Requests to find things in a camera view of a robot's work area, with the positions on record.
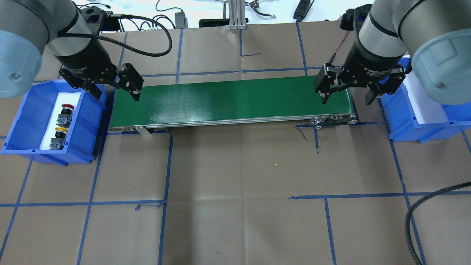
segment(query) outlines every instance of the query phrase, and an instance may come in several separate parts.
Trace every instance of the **wire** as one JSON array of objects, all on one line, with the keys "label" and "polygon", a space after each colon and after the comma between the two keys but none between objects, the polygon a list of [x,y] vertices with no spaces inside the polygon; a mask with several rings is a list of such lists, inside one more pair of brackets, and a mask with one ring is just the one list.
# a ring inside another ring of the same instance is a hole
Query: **wire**
[{"label": "wire", "polygon": [[157,1],[157,3],[155,4],[155,10],[159,11],[159,12],[164,12],[164,11],[168,11],[168,10],[172,10],[172,9],[180,9],[181,12],[183,12],[183,9],[181,8],[177,8],[177,7],[174,7],[174,8],[167,8],[167,9],[164,9],[164,10],[158,10],[157,9],[157,5],[159,4],[160,0]]},{"label": "wire", "polygon": [[89,5],[102,5],[102,6],[105,6],[106,8],[110,9],[111,6],[110,5],[105,5],[105,4],[102,4],[102,3],[88,3],[88,4],[85,4],[85,5],[79,5],[77,6],[80,9],[84,8],[84,7],[87,7]]},{"label": "wire", "polygon": [[412,212],[419,205],[421,205],[422,203],[424,203],[426,200],[428,200],[430,198],[433,198],[437,195],[440,195],[440,194],[443,194],[443,193],[446,193],[446,192],[449,192],[449,191],[452,191],[452,190],[462,189],[462,188],[466,188],[466,187],[470,187],[470,186],[471,186],[471,182],[465,182],[465,183],[461,183],[461,184],[458,184],[458,185],[455,185],[455,186],[447,187],[447,188],[432,192],[432,193],[422,197],[416,203],[414,203],[410,207],[410,209],[407,211],[406,220],[404,222],[404,230],[406,232],[406,242],[407,242],[407,246],[409,247],[409,252],[411,253],[412,258],[414,259],[414,262],[415,262],[416,265],[422,265],[422,263],[420,262],[420,259],[417,256],[417,253],[415,252],[414,245],[412,244],[412,237],[411,237],[411,231],[410,231],[410,221],[411,221],[411,217],[412,217]]},{"label": "wire", "polygon": [[136,24],[136,22],[132,21],[132,19],[127,18],[127,20],[131,21],[131,22],[136,26],[136,28],[138,28],[138,30],[140,29],[139,26],[138,26],[138,24]]},{"label": "wire", "polygon": [[158,21],[161,18],[164,18],[164,19],[167,19],[168,21],[170,21],[170,23],[172,24],[173,29],[176,29],[175,24],[173,23],[173,21],[166,15],[156,15],[152,19],[155,19],[156,21]]},{"label": "wire", "polygon": [[107,41],[107,42],[111,42],[111,43],[114,43],[116,45],[119,45],[125,49],[128,49],[130,51],[133,51],[135,53],[138,53],[138,54],[141,54],[141,55],[145,55],[145,56],[149,56],[149,57],[160,57],[160,56],[164,56],[164,55],[167,55],[170,53],[170,51],[172,50],[172,38],[170,36],[170,33],[169,31],[167,30],[167,28],[165,28],[162,24],[160,24],[159,22],[153,20],[153,19],[150,19],[148,17],[141,17],[141,16],[133,16],[133,15],[123,15],[121,18],[135,18],[135,19],[142,19],[142,20],[146,20],[146,21],[149,21],[149,22],[152,22],[156,25],[158,25],[159,27],[161,27],[163,29],[163,31],[165,32],[165,34],[167,35],[167,38],[169,39],[169,47],[166,51],[164,52],[160,52],[160,53],[150,53],[150,52],[146,52],[146,51],[141,51],[141,50],[138,50],[134,47],[131,47],[127,44],[124,44],[120,41],[117,41],[117,40],[114,40],[114,39],[111,39],[111,38],[108,38],[108,37],[104,37],[104,36],[100,36],[100,35],[92,35],[92,34],[78,34],[78,33],[65,33],[63,35],[58,35],[57,37],[58,38],[89,38],[89,39],[97,39],[97,40],[102,40],[102,41]]},{"label": "wire", "polygon": [[337,49],[335,50],[335,52],[333,53],[332,57],[330,57],[330,60],[329,60],[329,64],[333,63],[333,61],[335,60],[335,56],[337,55],[337,52],[340,50],[340,47],[342,46],[342,44],[345,42],[345,40],[347,39],[348,35],[350,34],[350,31],[347,31],[342,39],[342,41],[340,42],[339,46],[337,47]]},{"label": "wire", "polygon": [[152,26],[149,24],[149,22],[144,21],[144,22],[141,23],[141,27],[139,28],[140,30],[144,30],[144,29],[142,29],[142,26],[144,26],[144,24],[147,24],[147,26],[149,27],[149,29],[152,28]]}]

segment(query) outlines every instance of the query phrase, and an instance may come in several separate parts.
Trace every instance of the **cable connector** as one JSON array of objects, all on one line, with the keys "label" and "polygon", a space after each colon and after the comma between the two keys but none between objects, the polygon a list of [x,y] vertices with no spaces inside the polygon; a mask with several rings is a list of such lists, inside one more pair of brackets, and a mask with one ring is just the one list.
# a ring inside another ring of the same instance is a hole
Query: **cable connector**
[{"label": "cable connector", "polygon": [[296,22],[303,21],[304,17],[308,14],[309,9],[311,8],[311,0],[300,0],[298,7],[296,8],[293,18],[296,19]]}]

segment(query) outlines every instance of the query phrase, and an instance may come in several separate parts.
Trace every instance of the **blue tape line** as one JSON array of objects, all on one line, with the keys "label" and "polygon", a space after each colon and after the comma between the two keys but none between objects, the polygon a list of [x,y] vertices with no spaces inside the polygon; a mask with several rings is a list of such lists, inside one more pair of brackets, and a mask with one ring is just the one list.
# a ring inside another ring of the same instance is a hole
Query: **blue tape line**
[{"label": "blue tape line", "polygon": [[288,199],[348,199],[348,198],[380,198],[380,197],[401,197],[404,193],[368,193],[368,194],[332,194],[332,195],[304,195],[291,196]]},{"label": "blue tape line", "polygon": [[160,200],[160,203],[157,205],[149,205],[149,204],[138,204],[136,208],[134,208],[135,211],[139,211],[141,209],[141,206],[146,206],[146,207],[154,207],[154,208],[160,208],[162,205],[167,204],[167,200]]},{"label": "blue tape line", "polygon": [[[383,115],[383,119],[384,119],[384,122],[386,123],[386,129],[388,130],[388,134],[391,133],[391,130],[388,126],[388,123],[387,123],[387,119],[386,119],[386,114],[384,113],[384,107],[382,105],[382,101],[381,99],[378,99],[378,104],[380,106],[380,109],[381,109],[381,113]],[[406,205],[407,205],[407,209],[410,209],[411,207],[411,204],[410,204],[410,201],[409,201],[409,196],[407,195],[407,188],[406,188],[406,184],[404,183],[404,178],[403,178],[403,175],[402,175],[402,170],[401,170],[401,166],[399,164],[399,159],[398,159],[398,155],[397,155],[397,152],[396,152],[396,148],[394,147],[394,142],[392,139],[389,139],[389,144],[391,146],[391,150],[392,150],[392,154],[393,154],[393,157],[394,157],[394,162],[396,163],[396,168],[398,170],[398,175],[399,175],[399,180],[401,181],[401,186],[402,186],[402,192],[404,194],[404,198],[406,199]],[[412,230],[414,232],[414,236],[415,236],[415,241],[417,242],[417,248],[419,249],[419,253],[420,253],[420,258],[422,260],[422,264],[423,265],[427,265],[427,261],[425,260],[425,255],[423,253],[423,249],[422,249],[422,244],[420,242],[420,237],[419,237],[419,233],[417,231],[417,227],[415,225],[415,220],[414,220],[414,216],[412,215],[411,216],[411,225],[412,225]]]},{"label": "blue tape line", "polygon": [[281,72],[281,71],[297,71],[297,70],[308,70],[316,69],[317,67],[294,67],[294,68],[274,68],[274,69],[254,69],[254,70],[243,70],[243,73],[257,73],[257,72]]},{"label": "blue tape line", "polygon": [[183,73],[180,75],[219,75],[219,74],[232,74],[232,73],[240,73],[242,70],[235,70],[235,71],[217,71],[217,72],[200,72],[200,73]]},{"label": "blue tape line", "polygon": [[[128,33],[126,32],[124,34],[124,40],[123,40],[123,43],[126,44],[126,41],[128,40]],[[121,49],[121,55],[120,55],[120,58],[119,58],[119,63],[118,63],[118,66],[121,66],[122,64],[122,57],[124,56],[124,47]]]},{"label": "blue tape line", "polygon": [[[170,171],[172,164],[172,152],[173,152],[173,135],[170,134],[170,144],[169,144],[169,158],[167,160],[167,181],[165,183],[165,195],[164,200],[166,201],[169,196],[169,184],[170,184]],[[165,234],[165,220],[167,218],[167,203],[163,205],[162,212],[162,223],[160,226],[160,245],[159,245],[159,265],[162,265],[162,255],[163,255],[163,238]]]},{"label": "blue tape line", "polygon": [[180,44],[178,47],[178,60],[177,60],[177,78],[175,78],[175,84],[179,83],[180,80],[180,62],[181,62],[181,47],[183,45],[183,29],[180,31]]},{"label": "blue tape line", "polygon": [[177,74],[142,75],[142,77],[164,77],[164,76],[177,76]]},{"label": "blue tape line", "polygon": [[324,205],[325,205],[325,217],[327,219],[327,230],[329,232],[330,252],[332,254],[332,264],[337,265],[337,258],[335,257],[335,247],[333,244],[332,224],[330,222],[329,202],[327,201],[327,198],[324,199]]},{"label": "blue tape line", "polygon": [[242,30],[240,29],[239,30],[239,55],[241,57],[246,57],[246,56],[254,56],[254,55],[258,55],[258,54],[261,54],[261,52],[254,53],[254,54],[249,54],[249,55],[242,55]]},{"label": "blue tape line", "polygon": [[[431,192],[408,192],[408,196],[426,196],[429,195]],[[459,190],[459,191],[449,191],[447,193],[443,193],[441,195],[470,195],[471,190]]]},{"label": "blue tape line", "polygon": [[10,223],[8,225],[8,228],[7,228],[7,233],[5,234],[5,238],[3,239],[3,244],[0,248],[0,260],[3,256],[3,252],[5,251],[5,247],[7,245],[8,237],[10,236],[10,232],[11,232],[11,228],[13,226],[13,222],[15,220],[16,212],[18,211],[18,204],[21,201],[21,197],[23,196],[23,191],[24,191],[24,188],[26,186],[26,182],[28,181],[28,176],[29,176],[29,173],[31,171],[32,162],[33,162],[33,160],[30,159],[28,169],[26,170],[26,174],[24,175],[23,184],[21,185],[20,193],[18,194],[18,198],[16,199],[16,206],[13,209],[13,214],[11,215]]},{"label": "blue tape line", "polygon": [[[304,46],[302,45],[302,37],[301,30],[299,29],[299,23],[296,23],[296,30],[298,31],[299,45],[301,46],[302,63],[304,65],[304,68],[306,68],[306,56],[304,54]],[[304,69],[304,75],[308,76],[307,69]]]},{"label": "blue tape line", "polygon": [[[127,39],[127,33],[124,36],[124,42],[126,42]],[[109,124],[111,122],[111,114],[112,114],[112,109],[114,105],[114,95],[116,93],[116,89],[113,89],[113,94],[111,97],[111,102],[110,102],[110,111],[108,114],[108,117],[106,117],[106,123],[108,124],[106,127],[109,128]],[[101,158],[103,157],[103,150],[105,148],[105,143],[106,143],[106,135],[103,136],[103,141],[101,142],[101,147],[100,147],[100,153],[98,155],[97,159],[97,167],[95,169],[95,176],[93,177],[93,184],[91,186],[91,191],[90,191],[90,197],[89,197],[89,205],[87,207],[87,214],[85,215],[85,224],[83,225],[83,231],[82,231],[82,237],[80,240],[80,247],[79,247],[79,254],[77,256],[77,265],[80,265],[80,261],[82,259],[82,252],[83,252],[83,244],[85,243],[85,236],[87,234],[87,227],[88,227],[88,221],[90,218],[90,210],[93,202],[93,195],[95,195],[95,188],[97,186],[97,179],[98,179],[98,172],[100,170],[100,165],[101,165]]]},{"label": "blue tape line", "polygon": [[317,129],[314,126],[312,126],[312,128],[314,129],[314,140],[316,141],[316,151],[317,151],[318,154],[320,154],[319,153],[319,139],[318,139]]},{"label": "blue tape line", "polygon": [[40,202],[40,203],[20,203],[20,204],[0,204],[0,208],[6,207],[54,207],[54,206],[87,206],[87,205],[128,205],[128,204],[154,204],[163,203],[163,199],[153,200],[121,200],[121,201],[79,201],[79,202]]},{"label": "blue tape line", "polygon": [[308,127],[308,126],[304,126],[304,125],[296,125],[295,127],[296,127],[296,129],[297,129],[298,131],[300,131],[300,132],[301,132],[301,135],[302,135],[302,137],[304,138],[304,140],[306,140],[306,141],[307,141],[308,139],[306,138],[306,136],[305,136],[305,135],[304,135],[304,133],[302,132],[301,128],[305,128],[305,127]]},{"label": "blue tape line", "polygon": [[466,142],[466,146],[468,147],[468,151],[469,151],[470,154],[471,154],[471,145],[470,145],[470,141],[469,141],[469,139],[468,139],[468,136],[466,135],[465,132],[461,132],[461,134],[463,135],[464,142]]}]

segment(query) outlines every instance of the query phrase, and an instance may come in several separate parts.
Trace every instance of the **white foam insert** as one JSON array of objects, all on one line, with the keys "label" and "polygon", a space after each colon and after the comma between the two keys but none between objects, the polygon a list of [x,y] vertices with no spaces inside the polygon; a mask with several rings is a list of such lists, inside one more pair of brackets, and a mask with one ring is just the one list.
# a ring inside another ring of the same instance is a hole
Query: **white foam insert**
[{"label": "white foam insert", "polygon": [[75,93],[66,93],[60,92],[57,94],[56,103],[54,104],[54,108],[52,109],[51,117],[49,118],[48,128],[46,129],[46,133],[42,138],[41,145],[39,146],[40,150],[49,150],[49,144],[51,143],[51,138],[56,137],[56,121],[57,116],[62,111],[62,104],[70,104],[77,108],[77,104],[79,103],[80,99],[80,92]]},{"label": "white foam insert", "polygon": [[442,105],[434,102],[423,88],[419,78],[411,72],[404,80],[412,109],[420,124],[447,123],[448,117]]}]

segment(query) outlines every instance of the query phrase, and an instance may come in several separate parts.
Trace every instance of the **metal bracket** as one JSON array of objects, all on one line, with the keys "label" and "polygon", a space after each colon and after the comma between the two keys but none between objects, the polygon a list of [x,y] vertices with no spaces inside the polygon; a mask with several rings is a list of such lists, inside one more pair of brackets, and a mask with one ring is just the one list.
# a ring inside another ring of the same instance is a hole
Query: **metal bracket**
[{"label": "metal bracket", "polygon": [[244,0],[229,0],[229,28],[237,30],[247,28]]},{"label": "metal bracket", "polygon": [[151,135],[150,130],[146,129],[145,126],[133,126],[134,130],[136,130],[140,135]]},{"label": "metal bracket", "polygon": [[314,128],[320,130],[324,127],[332,127],[339,125],[353,125],[358,123],[358,118],[355,114],[345,114],[345,115],[321,115],[313,116],[311,118],[311,124],[314,125]]}]

